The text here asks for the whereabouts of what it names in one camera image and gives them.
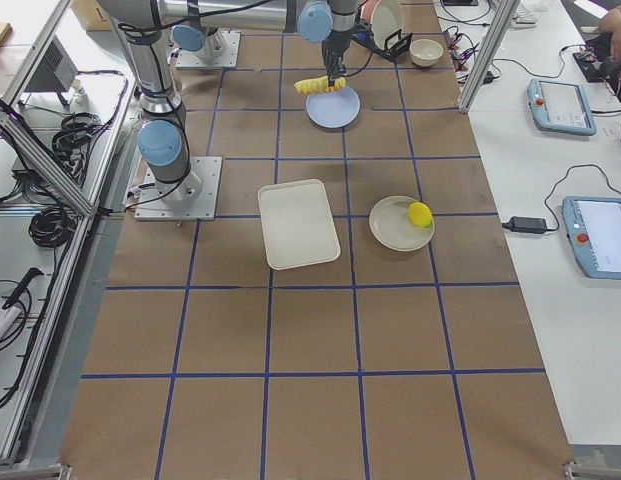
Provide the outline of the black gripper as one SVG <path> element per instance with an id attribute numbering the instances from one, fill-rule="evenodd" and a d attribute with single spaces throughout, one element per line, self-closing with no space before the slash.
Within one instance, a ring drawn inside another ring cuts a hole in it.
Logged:
<path id="1" fill-rule="evenodd" d="M 333 91 L 336 81 L 346 73 L 343 57 L 350 45 L 347 31 L 333 30 L 322 42 L 322 59 L 328 77 L 328 90 Z"/>

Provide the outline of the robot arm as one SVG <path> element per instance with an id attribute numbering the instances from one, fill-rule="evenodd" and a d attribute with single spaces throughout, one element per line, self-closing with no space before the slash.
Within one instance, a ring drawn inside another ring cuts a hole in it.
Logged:
<path id="1" fill-rule="evenodd" d="M 129 63 L 142 91 L 142 108 L 149 115 L 177 118 L 173 75 L 159 53 L 167 45 L 165 30 L 188 27 L 206 36 L 216 28 L 247 28 L 297 33 L 319 44 L 326 75 L 302 80 L 302 95 L 324 94 L 346 85 L 343 57 L 355 35 L 369 28 L 355 1 L 101 1 L 127 48 Z"/>
<path id="2" fill-rule="evenodd" d="M 178 25 L 172 28 L 171 35 L 179 49 L 178 58 L 185 57 L 186 63 L 217 66 L 227 50 L 225 37 L 217 28 Z"/>

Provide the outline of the person hand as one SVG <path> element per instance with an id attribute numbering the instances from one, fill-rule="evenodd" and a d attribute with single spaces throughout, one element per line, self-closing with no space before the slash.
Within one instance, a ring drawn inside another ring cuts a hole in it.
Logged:
<path id="1" fill-rule="evenodd" d="M 599 21 L 599 31 L 610 33 L 610 55 L 615 61 L 621 60 L 621 5 L 609 10 Z"/>

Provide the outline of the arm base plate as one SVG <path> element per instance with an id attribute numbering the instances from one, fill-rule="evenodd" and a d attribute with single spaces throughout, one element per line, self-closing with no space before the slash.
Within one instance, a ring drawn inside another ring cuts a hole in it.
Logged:
<path id="1" fill-rule="evenodd" d="M 141 191 L 134 217 L 139 221 L 214 220 L 221 170 L 219 156 L 192 157 L 189 175 L 174 187 L 157 182 L 147 167 L 144 182 L 152 186 Z"/>
<path id="2" fill-rule="evenodd" d="M 194 52 L 181 49 L 176 60 L 176 68 L 181 70 L 235 68 L 240 39 L 239 31 L 217 30 L 206 38 L 201 49 Z"/>

